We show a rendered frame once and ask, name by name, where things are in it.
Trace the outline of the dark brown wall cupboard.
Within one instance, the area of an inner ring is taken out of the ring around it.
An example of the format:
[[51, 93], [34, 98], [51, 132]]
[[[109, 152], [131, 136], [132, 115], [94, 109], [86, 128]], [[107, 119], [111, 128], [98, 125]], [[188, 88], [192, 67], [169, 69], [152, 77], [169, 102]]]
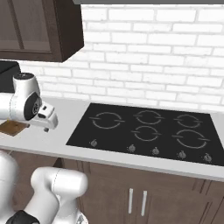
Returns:
[[0, 59], [64, 62], [83, 46], [74, 0], [0, 0]]

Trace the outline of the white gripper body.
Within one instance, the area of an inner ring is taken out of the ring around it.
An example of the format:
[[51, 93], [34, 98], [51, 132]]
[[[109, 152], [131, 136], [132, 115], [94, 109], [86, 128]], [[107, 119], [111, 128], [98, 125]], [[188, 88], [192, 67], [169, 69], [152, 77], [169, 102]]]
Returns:
[[44, 129], [54, 130], [58, 126], [58, 117], [55, 112], [52, 112], [50, 115], [38, 113], [29, 121], [29, 124], [43, 127]]

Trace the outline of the black microwave oven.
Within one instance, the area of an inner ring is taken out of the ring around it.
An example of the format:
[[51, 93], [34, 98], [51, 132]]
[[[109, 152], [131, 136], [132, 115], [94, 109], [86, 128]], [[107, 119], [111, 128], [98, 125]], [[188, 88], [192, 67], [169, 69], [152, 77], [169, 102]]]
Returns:
[[16, 61], [0, 60], [0, 93], [14, 93], [13, 75], [19, 72]]

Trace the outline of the black hob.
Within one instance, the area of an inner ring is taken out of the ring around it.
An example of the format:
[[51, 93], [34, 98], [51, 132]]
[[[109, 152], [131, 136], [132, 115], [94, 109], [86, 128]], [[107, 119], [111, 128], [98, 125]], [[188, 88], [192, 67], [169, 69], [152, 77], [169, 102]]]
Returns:
[[[94, 139], [95, 147], [90, 145]], [[224, 147], [212, 117], [206, 113], [91, 103], [67, 144], [224, 166]], [[129, 152], [132, 144], [136, 150]], [[159, 149], [158, 155], [152, 154], [155, 147]], [[179, 157], [181, 151], [186, 158]], [[212, 158], [210, 163], [204, 160], [206, 154]]]

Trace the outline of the brown cupboard door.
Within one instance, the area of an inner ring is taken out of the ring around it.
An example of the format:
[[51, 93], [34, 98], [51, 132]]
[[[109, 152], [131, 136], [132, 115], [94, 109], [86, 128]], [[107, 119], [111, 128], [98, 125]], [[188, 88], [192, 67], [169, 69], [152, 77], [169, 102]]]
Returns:
[[[210, 199], [201, 195], [194, 178], [139, 171], [137, 224], [202, 224]], [[147, 191], [144, 217], [141, 216], [143, 191]]]
[[63, 162], [59, 157], [49, 157], [25, 152], [12, 151], [10, 155], [19, 166], [18, 181], [12, 198], [15, 211], [23, 210], [33, 195], [31, 186], [32, 173], [39, 167], [50, 166], [62, 168]]
[[87, 162], [78, 162], [78, 170], [88, 178], [87, 191], [79, 203], [89, 224], [136, 224], [137, 200], [132, 200], [129, 212], [131, 187], [127, 183], [92, 174]]
[[212, 200], [204, 224], [224, 224], [224, 182], [209, 181], [206, 196]]

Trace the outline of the wooden cutting board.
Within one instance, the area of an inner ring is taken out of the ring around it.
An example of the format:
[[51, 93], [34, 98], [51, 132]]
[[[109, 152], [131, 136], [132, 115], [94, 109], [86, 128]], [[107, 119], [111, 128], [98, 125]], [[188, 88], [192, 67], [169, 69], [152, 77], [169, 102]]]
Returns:
[[3, 122], [2, 124], [0, 124], [0, 132], [14, 137], [18, 133], [20, 133], [22, 130], [29, 127], [30, 125], [27, 123], [7, 120]]

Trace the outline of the grey extractor hood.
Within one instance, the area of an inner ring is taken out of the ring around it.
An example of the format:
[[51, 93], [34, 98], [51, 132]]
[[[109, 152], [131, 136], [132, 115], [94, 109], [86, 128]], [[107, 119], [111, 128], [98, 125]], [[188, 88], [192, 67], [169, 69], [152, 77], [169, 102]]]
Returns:
[[192, 4], [218, 5], [224, 0], [72, 0], [74, 4]]

